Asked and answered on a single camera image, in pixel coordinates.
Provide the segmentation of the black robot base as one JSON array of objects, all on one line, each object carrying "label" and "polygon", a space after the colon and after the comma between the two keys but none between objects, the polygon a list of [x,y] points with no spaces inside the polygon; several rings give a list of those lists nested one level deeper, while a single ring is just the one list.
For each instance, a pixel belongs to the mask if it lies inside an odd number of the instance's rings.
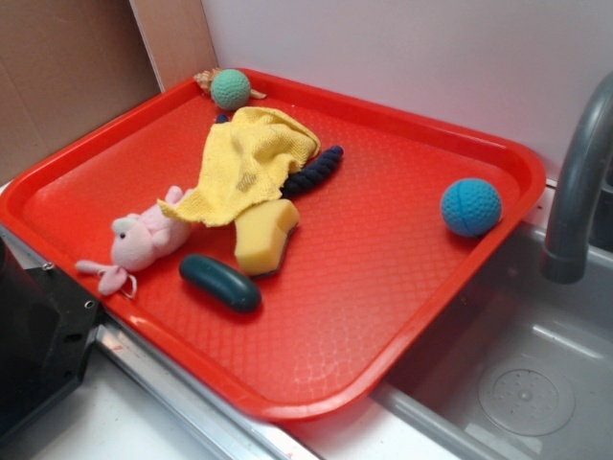
[{"label": "black robot base", "polygon": [[1,244],[1,443],[84,378],[102,305],[58,267],[26,269]]}]

